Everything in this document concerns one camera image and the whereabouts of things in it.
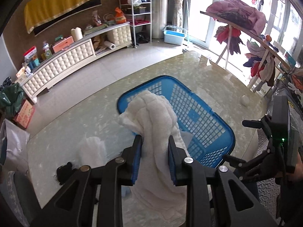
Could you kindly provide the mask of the blue plastic laundry basket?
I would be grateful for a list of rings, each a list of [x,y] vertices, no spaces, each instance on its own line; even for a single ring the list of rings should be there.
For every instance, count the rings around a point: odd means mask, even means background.
[[[145,90],[164,96],[172,105],[180,130],[193,135],[187,150],[194,159],[212,168],[223,165],[223,156],[231,154],[235,147],[233,130],[208,104],[176,78],[157,76],[123,93],[117,101],[118,112],[123,113],[136,95]]]

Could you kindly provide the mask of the black plush toy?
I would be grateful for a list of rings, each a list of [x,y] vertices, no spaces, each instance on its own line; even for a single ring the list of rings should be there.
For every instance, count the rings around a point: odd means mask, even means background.
[[[56,169],[56,180],[62,186],[67,180],[77,171],[69,161],[67,164],[60,166]]]

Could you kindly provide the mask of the white quilted cloth bundle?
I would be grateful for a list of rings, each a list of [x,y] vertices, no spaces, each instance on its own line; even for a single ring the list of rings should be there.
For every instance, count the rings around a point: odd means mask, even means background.
[[[98,137],[83,138],[79,145],[79,162],[88,165],[92,169],[104,166],[107,163],[105,143]]]

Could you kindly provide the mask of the white fluffy towel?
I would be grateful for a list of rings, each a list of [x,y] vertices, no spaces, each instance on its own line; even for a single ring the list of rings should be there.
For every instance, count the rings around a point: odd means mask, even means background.
[[[186,187],[174,186],[168,163],[169,137],[186,149],[169,101],[145,90],[128,104],[119,124],[143,138],[138,178],[131,189],[135,200],[173,222],[186,212]]]

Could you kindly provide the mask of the light blue cloth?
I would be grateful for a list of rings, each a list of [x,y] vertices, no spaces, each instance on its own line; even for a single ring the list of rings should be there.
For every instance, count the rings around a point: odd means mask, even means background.
[[[130,187],[121,186],[121,196],[122,196],[122,198],[127,197],[130,193],[131,193]]]

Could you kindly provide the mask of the small white round object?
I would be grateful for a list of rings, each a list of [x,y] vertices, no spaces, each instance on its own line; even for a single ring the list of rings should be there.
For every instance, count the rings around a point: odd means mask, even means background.
[[[244,106],[248,106],[249,103],[250,103],[250,99],[246,95],[243,95],[241,97],[241,104]]]

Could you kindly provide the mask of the white paper shopping bag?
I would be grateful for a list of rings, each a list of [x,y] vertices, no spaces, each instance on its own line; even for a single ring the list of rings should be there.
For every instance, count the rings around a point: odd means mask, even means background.
[[[29,138],[28,132],[4,119],[1,124],[1,165],[6,170],[27,174]]]

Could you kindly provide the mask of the red printed cardboard box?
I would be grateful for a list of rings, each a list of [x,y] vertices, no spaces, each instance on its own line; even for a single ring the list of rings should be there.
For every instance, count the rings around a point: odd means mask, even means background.
[[[23,129],[27,129],[34,115],[35,108],[28,100],[25,100],[20,111],[15,115],[14,121]]]

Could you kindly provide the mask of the green plastic bag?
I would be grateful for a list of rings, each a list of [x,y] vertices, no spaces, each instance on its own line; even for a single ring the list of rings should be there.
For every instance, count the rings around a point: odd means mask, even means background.
[[[7,119],[13,119],[20,111],[24,99],[25,92],[19,83],[5,86],[1,91],[1,111]]]

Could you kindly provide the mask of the paper towel roll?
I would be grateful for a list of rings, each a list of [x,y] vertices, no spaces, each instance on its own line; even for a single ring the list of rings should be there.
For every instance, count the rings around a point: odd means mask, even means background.
[[[111,43],[111,42],[109,42],[107,40],[104,42],[104,45],[106,47],[108,47],[110,50],[114,50],[116,48],[116,45],[114,43]]]

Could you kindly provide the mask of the orange pink box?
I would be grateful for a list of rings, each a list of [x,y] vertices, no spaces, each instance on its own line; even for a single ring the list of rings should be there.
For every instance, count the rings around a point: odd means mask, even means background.
[[[55,43],[52,46],[53,52],[57,53],[57,52],[65,49],[66,47],[69,47],[72,43],[74,43],[72,36],[64,38],[63,40],[60,40],[59,42]]]

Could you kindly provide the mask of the patterned curtain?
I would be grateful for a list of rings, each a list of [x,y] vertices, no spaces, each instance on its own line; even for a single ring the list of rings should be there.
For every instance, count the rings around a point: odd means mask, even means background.
[[[183,27],[183,1],[184,0],[174,0],[172,24],[180,28]]]

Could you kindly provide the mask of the red white package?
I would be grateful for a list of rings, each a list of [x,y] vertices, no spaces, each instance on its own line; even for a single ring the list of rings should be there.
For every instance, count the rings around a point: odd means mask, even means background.
[[[37,58],[37,47],[31,47],[23,54],[23,56],[25,62],[34,61]]]

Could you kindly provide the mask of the white metal shelf rack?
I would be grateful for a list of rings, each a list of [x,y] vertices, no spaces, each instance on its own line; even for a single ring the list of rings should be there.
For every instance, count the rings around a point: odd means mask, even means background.
[[[152,0],[119,0],[130,24],[133,47],[152,41]]]

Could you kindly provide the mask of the TV with yellow cover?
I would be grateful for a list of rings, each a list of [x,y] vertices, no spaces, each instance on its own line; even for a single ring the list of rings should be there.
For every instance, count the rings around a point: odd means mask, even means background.
[[[30,0],[24,7],[27,33],[76,9],[90,0]]]

